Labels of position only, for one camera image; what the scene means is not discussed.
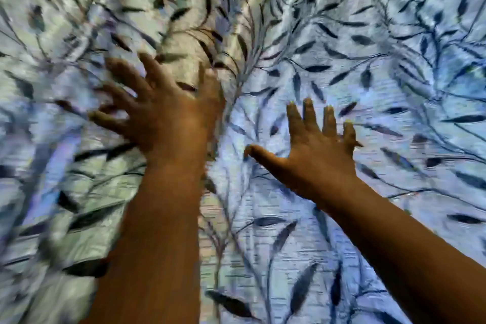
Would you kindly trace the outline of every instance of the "person's right arm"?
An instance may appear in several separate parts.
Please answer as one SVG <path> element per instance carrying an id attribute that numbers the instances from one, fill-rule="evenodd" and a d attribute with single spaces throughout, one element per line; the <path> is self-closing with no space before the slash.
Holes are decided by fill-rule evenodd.
<path id="1" fill-rule="evenodd" d="M 303 112 L 302 119 L 295 104 L 287 107 L 288 158 L 257 145 L 246 154 L 341 226 L 414 324 L 485 322 L 486 269 L 356 176 L 352 124 L 345 123 L 340 139 L 331 107 L 322 131 L 310 99 Z"/>

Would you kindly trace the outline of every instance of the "forearm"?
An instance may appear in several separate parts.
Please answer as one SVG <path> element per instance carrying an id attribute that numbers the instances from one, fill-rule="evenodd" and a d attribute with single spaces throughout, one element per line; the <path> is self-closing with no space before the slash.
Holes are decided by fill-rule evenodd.
<path id="1" fill-rule="evenodd" d="M 340 200 L 317 204 L 343 228 L 414 323 L 483 322 L 486 307 L 479 298 L 486 297 L 486 270 L 474 260 L 362 181 Z"/>
<path id="2" fill-rule="evenodd" d="M 83 324 L 197 323 L 204 163 L 149 163 Z"/>

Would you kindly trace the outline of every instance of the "hand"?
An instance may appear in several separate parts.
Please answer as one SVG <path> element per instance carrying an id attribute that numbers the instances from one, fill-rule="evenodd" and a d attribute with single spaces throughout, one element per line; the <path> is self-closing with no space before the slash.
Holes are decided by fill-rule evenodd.
<path id="1" fill-rule="evenodd" d="M 249 145 L 249 155 L 274 177 L 303 198 L 325 202 L 340 199 L 347 188 L 358 180 L 353 161 L 356 132 L 351 123 L 344 123 L 343 136 L 336 130 L 331 106 L 324 109 L 322 132 L 315 118 L 312 100 L 304 100 L 304 119 L 294 103 L 287 106 L 290 132 L 290 154 L 279 158 L 258 145 Z"/>
<path id="2" fill-rule="evenodd" d="M 101 105 L 97 111 L 89 113 L 89 118 L 136 143 L 149 163 L 182 158 L 204 161 L 215 122 L 224 107 L 215 72 L 204 71 L 200 64 L 199 90 L 194 98 L 179 88 L 164 72 L 163 65 L 150 55 L 139 53 L 138 57 L 147 73 L 145 79 L 126 61 L 106 59 L 106 68 L 137 97 L 114 82 L 106 82 L 100 90 L 108 94 L 113 103 Z M 110 115 L 120 110 L 127 112 L 128 119 Z"/>

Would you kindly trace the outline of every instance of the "person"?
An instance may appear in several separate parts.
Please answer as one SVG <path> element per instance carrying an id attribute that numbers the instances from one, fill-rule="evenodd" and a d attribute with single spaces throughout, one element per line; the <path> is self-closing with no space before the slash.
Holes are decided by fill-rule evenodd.
<path id="1" fill-rule="evenodd" d="M 108 82 L 102 91 L 113 104 L 89 115 L 135 142 L 147 167 L 83 324 L 199 320 L 197 219 L 208 142 L 224 106 L 222 90 L 215 72 L 200 67 L 199 90 L 192 97 L 163 65 L 146 53 L 139 58 L 145 79 L 123 60 L 106 60 L 107 69 L 137 97 Z M 128 118 L 115 119 L 113 110 L 125 111 Z M 308 98 L 302 117 L 294 103 L 287 116 L 288 158 L 258 145 L 248 146 L 245 154 L 342 227 L 413 323 L 485 322 L 486 270 L 357 177 L 353 125 L 345 123 L 339 136 L 333 109 L 327 107 L 320 130 Z"/>

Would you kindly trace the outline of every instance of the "fabric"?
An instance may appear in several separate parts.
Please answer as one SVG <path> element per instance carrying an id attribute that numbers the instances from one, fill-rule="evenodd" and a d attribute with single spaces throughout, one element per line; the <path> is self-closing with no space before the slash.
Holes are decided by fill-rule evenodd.
<path id="1" fill-rule="evenodd" d="M 364 181 L 486 265 L 486 0 L 0 2 L 0 322 L 88 312 L 145 163 L 85 114 L 112 79 L 104 56 L 143 72 L 137 50 L 185 87 L 210 62 L 228 102 L 201 202 L 201 322 L 409 322 L 331 218 L 242 158 L 249 143 L 286 156 L 285 105 L 307 96 L 319 121 L 333 105 L 355 124 Z"/>

